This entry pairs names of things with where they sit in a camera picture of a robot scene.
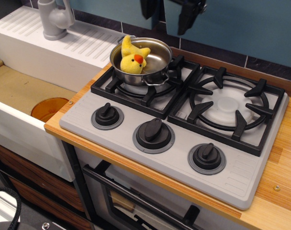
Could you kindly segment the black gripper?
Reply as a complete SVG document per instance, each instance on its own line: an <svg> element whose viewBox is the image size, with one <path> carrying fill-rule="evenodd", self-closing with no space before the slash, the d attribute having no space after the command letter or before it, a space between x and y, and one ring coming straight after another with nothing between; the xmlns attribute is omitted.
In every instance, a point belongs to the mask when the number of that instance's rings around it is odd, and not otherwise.
<svg viewBox="0 0 291 230"><path fill-rule="evenodd" d="M171 0L181 5L179 15L178 35L184 35L190 29L197 16L206 11L206 0ZM143 17L147 20L152 17L156 11L158 0L140 0Z"/></svg>

